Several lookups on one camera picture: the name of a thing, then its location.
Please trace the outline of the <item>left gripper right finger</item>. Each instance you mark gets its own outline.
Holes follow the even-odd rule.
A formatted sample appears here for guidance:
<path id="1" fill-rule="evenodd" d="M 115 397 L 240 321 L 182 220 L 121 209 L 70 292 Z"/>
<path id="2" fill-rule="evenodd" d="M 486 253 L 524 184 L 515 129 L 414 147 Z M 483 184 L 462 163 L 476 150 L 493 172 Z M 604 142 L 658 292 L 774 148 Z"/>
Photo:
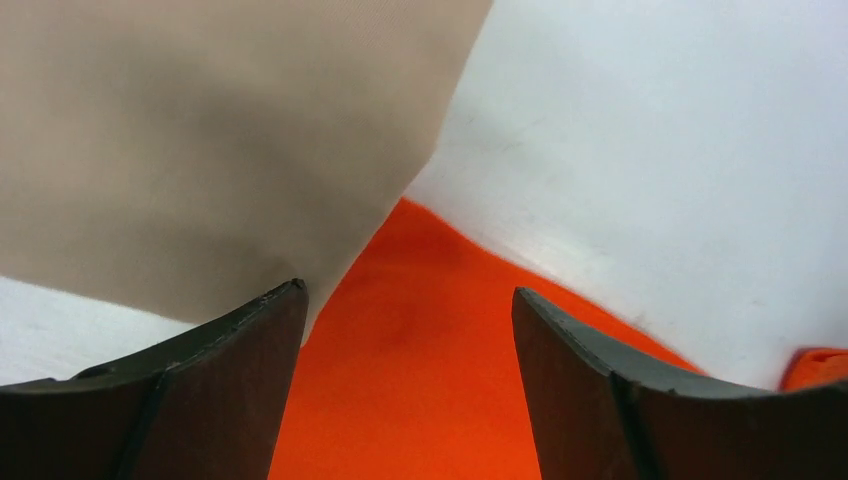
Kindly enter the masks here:
<path id="1" fill-rule="evenodd" d="M 847 384 L 790 393 L 656 359 L 536 292 L 512 303 L 545 479 L 843 479 Z"/>

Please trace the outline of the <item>orange t shirt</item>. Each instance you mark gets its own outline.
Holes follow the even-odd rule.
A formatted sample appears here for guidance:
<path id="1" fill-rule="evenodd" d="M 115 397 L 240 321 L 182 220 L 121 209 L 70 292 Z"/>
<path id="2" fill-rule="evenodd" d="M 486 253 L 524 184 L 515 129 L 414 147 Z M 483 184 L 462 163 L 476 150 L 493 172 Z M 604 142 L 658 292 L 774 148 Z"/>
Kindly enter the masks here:
<path id="1" fill-rule="evenodd" d="M 513 335 L 519 288 L 642 353 L 707 376 L 404 201 L 346 275 L 300 355 L 271 477 L 545 479 Z M 807 351 L 799 362 L 778 393 L 847 384 L 843 351 Z"/>

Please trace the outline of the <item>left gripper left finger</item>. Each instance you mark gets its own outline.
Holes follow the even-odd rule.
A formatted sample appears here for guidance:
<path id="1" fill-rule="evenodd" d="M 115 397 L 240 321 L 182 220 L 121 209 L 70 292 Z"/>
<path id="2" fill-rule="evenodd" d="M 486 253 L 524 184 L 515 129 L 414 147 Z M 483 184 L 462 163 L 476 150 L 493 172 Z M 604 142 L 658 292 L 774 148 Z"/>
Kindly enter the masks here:
<path id="1" fill-rule="evenodd" d="M 67 380 L 1 389 L 5 479 L 264 479 L 308 309 L 286 282 Z"/>

